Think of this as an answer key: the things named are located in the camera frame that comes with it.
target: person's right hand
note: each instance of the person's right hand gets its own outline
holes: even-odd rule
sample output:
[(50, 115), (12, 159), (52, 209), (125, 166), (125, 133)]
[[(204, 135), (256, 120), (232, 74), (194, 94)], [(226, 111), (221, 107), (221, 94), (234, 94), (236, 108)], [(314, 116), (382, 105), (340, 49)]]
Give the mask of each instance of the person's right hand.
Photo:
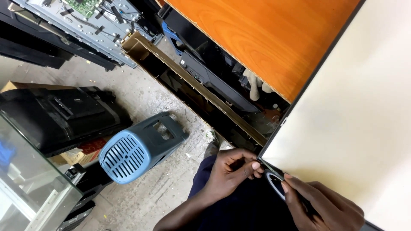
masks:
[[(282, 181), (287, 206), (300, 231), (358, 231), (364, 225), (364, 212), (354, 202), (327, 188), (320, 182), (302, 182), (288, 174)], [(308, 216), (298, 199), (298, 191), (318, 212)]]

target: fingernail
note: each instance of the fingernail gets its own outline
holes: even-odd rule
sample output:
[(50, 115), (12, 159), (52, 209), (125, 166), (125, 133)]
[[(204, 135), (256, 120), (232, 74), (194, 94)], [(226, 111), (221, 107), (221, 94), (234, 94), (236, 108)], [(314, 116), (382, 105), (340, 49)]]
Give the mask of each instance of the fingernail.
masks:
[(281, 186), (283, 187), (284, 192), (287, 193), (288, 192), (287, 186), (285, 186), (285, 184), (283, 184), (283, 182), (281, 182)]
[(260, 163), (258, 163), (258, 162), (254, 162), (254, 163), (251, 165), (251, 167), (252, 167), (254, 170), (258, 169), (260, 166), (261, 166), (261, 165), (260, 165)]

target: wood grain surface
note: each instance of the wood grain surface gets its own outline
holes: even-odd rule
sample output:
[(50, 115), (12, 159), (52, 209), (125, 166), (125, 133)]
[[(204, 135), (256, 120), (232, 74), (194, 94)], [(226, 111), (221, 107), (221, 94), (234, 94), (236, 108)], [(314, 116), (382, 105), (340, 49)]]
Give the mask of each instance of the wood grain surface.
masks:
[(166, 0), (292, 102), (359, 0)]

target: glass panel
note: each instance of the glass panel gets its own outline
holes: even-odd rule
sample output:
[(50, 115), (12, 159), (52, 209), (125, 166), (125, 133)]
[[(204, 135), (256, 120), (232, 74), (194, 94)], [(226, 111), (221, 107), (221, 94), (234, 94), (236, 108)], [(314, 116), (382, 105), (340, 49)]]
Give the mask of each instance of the glass panel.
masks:
[(0, 116), (0, 230), (56, 230), (82, 193)]

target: circuit board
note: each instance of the circuit board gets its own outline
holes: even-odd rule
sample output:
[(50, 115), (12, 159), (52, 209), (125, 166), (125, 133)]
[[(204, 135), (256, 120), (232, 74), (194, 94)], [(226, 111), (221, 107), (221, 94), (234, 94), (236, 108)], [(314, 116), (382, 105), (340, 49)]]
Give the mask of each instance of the circuit board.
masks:
[(63, 0), (63, 2), (71, 6), (84, 17), (90, 18), (103, 0)]

